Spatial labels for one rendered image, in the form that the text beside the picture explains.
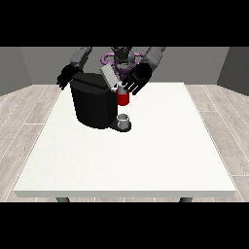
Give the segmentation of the small grey cup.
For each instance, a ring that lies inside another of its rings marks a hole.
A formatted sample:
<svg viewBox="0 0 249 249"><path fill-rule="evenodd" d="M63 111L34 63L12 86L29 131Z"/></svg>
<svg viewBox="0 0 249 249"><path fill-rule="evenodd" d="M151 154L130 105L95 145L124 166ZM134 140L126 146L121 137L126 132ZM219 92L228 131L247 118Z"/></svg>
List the small grey cup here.
<svg viewBox="0 0 249 249"><path fill-rule="evenodd" d="M118 128L126 129L129 126L129 117L127 114L119 114L117 116Z"/></svg>

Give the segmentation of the black coffee machine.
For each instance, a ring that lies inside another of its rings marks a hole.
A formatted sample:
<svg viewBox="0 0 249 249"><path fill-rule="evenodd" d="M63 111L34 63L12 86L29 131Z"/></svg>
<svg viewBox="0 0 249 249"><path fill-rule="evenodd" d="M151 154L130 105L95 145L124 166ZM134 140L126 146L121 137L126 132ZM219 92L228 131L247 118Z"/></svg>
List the black coffee machine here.
<svg viewBox="0 0 249 249"><path fill-rule="evenodd" d="M117 90L110 90L101 74L79 72L73 76L70 88L80 123L97 129L131 130L130 121L128 128L118 128Z"/></svg>

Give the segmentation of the pale grey machine lid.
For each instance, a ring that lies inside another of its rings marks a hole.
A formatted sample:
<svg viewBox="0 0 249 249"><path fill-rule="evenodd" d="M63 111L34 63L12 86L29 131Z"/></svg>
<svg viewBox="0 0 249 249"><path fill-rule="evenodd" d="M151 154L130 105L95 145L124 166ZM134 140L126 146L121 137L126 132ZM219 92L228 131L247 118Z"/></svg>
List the pale grey machine lid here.
<svg viewBox="0 0 249 249"><path fill-rule="evenodd" d="M110 64L106 64L99 69L101 75L103 76L107 86L109 89L116 89L117 82L119 79L117 78L112 66Z"/></svg>

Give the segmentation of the red pod holder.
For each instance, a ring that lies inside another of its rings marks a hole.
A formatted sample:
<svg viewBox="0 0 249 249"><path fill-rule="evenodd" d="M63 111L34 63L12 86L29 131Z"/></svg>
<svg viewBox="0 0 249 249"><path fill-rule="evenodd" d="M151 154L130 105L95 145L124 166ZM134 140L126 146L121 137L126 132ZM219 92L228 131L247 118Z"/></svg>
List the red pod holder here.
<svg viewBox="0 0 249 249"><path fill-rule="evenodd" d="M120 106L125 106L129 103L129 92L119 93L116 91L117 104Z"/></svg>

